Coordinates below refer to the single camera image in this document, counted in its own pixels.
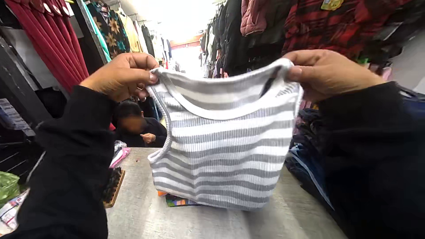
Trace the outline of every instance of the maroon puffer jacket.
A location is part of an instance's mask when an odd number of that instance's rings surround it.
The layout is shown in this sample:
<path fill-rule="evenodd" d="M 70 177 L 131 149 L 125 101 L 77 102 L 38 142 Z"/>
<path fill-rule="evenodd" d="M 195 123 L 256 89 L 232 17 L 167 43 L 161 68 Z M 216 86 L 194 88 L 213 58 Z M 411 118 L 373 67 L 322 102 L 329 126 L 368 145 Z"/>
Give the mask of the maroon puffer jacket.
<path fill-rule="evenodd" d="M 269 0 L 242 0 L 242 36 L 246 36 L 253 32 L 262 32 L 266 29 L 268 2 Z"/>

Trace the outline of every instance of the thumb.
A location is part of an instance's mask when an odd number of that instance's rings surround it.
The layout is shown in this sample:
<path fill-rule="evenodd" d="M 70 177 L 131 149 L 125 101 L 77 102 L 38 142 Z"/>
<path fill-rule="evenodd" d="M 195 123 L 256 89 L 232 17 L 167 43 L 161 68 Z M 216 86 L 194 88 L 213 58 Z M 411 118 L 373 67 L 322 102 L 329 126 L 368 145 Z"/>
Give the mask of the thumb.
<path fill-rule="evenodd" d="M 153 85 L 158 81 L 158 77 L 149 71 L 137 68 L 120 68 L 114 71 L 117 79 L 123 85 L 134 83 L 144 83 L 146 85 Z"/>
<path fill-rule="evenodd" d="M 293 66 L 287 74 L 288 80 L 293 82 L 308 82 L 311 79 L 318 78 L 315 66 Z"/>

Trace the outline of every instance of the dark hair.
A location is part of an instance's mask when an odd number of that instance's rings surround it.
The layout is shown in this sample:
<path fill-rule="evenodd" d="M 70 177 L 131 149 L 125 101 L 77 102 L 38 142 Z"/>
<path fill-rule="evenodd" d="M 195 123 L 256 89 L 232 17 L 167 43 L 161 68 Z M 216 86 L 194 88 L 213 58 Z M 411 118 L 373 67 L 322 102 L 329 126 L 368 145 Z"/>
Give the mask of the dark hair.
<path fill-rule="evenodd" d="M 129 116 L 141 116 L 141 111 L 142 110 L 136 102 L 125 100 L 115 108 L 115 112 L 112 117 L 112 123 L 116 125 L 119 119 L 123 119 Z"/>

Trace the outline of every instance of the black sleeve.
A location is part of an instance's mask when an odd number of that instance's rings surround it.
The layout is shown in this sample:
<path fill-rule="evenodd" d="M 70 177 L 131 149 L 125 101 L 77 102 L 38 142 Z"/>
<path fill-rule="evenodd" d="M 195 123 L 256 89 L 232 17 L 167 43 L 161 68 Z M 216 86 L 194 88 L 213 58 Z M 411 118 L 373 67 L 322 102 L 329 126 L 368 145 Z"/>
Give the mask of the black sleeve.
<path fill-rule="evenodd" d="M 155 147 L 162 148 L 167 139 L 167 129 L 157 120 L 155 120 L 155 124 L 158 129 L 158 134 L 155 135 Z"/>
<path fill-rule="evenodd" d="M 106 95 L 75 86 L 63 117 L 38 126 L 46 154 L 30 178 L 19 227 L 6 238 L 108 237 L 101 196 L 113 156 L 114 106 Z"/>
<path fill-rule="evenodd" d="M 326 187 L 351 238 L 424 238 L 423 124 L 394 82 L 319 103 Z"/>

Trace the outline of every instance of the ribbed fabric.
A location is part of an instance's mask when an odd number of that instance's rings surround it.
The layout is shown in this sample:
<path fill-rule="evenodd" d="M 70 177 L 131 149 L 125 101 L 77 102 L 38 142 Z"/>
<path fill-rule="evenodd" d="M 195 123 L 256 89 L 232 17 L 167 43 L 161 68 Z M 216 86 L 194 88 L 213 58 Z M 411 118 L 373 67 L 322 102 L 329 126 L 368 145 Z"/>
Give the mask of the ribbed fabric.
<path fill-rule="evenodd" d="M 302 96 L 297 83 L 283 81 L 290 66 L 279 59 L 224 79 L 153 69 L 159 84 L 147 90 L 168 133 L 148 157 L 155 187 L 204 205 L 262 208 L 278 181 Z"/>

